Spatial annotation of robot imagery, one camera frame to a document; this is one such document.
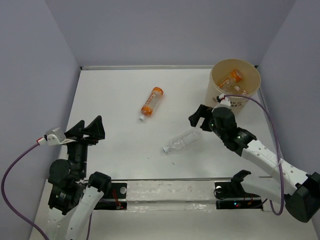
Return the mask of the clear crushed plastic bottle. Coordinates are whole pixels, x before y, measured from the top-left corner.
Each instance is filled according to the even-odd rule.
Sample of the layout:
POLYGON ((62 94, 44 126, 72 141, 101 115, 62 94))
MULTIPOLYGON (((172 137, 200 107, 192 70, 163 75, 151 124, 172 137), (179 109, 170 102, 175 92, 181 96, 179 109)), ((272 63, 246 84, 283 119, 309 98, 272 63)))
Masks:
POLYGON ((201 139, 201 132, 198 129, 191 129, 172 139, 168 144, 162 147, 162 151, 165 154, 180 152, 199 142, 201 139))

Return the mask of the white cap bottle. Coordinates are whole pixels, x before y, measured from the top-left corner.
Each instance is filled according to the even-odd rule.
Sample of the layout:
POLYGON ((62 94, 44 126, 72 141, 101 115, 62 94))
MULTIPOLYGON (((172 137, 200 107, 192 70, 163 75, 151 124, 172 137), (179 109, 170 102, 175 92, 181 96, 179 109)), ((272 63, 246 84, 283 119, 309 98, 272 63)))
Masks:
POLYGON ((232 93, 236 94, 236 95, 246 95, 248 93, 245 89, 243 89, 237 85, 233 86, 231 88, 231 90, 232 90, 232 93))

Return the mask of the orange label bottle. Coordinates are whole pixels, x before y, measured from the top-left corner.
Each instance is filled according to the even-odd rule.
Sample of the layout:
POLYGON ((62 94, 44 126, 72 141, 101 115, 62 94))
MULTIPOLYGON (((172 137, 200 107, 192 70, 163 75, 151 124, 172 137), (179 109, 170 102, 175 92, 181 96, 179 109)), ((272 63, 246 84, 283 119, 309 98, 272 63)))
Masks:
POLYGON ((232 70, 227 76, 225 76, 217 85, 221 90, 226 91, 230 87, 244 79, 244 75, 238 69, 232 70))
POLYGON ((164 91, 160 87, 154 87, 152 89, 148 99, 140 110, 140 116, 138 118, 140 121, 145 121, 153 114, 154 110, 157 107, 157 104, 162 99, 163 95, 164 91))

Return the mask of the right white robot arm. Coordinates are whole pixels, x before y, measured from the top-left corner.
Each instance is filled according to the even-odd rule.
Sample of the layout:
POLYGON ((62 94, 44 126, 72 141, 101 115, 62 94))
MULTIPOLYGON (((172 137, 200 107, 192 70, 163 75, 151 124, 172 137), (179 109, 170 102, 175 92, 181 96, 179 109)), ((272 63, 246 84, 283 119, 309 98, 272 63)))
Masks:
POLYGON ((238 127, 231 109, 225 106, 215 108, 201 104, 188 120, 196 127, 200 118, 203 131, 215 133, 224 146, 238 156, 252 162, 270 177, 272 182, 263 184, 248 175, 230 183, 235 196, 253 193, 272 202, 284 202, 286 210, 296 220, 307 223, 320 209, 320 175, 309 174, 277 158, 248 130, 238 127))

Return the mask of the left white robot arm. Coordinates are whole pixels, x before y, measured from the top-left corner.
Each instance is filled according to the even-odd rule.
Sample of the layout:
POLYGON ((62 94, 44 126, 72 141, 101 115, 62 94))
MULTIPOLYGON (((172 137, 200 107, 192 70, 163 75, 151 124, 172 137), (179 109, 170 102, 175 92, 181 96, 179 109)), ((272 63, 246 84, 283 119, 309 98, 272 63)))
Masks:
POLYGON ((105 139, 102 117, 88 126, 80 120, 68 131, 53 128, 46 132, 49 146, 67 147, 67 158, 57 159, 49 167, 52 185, 48 201, 48 223, 45 233, 50 240, 77 240, 97 203, 111 191, 111 177, 94 172, 87 176, 88 147, 105 139))

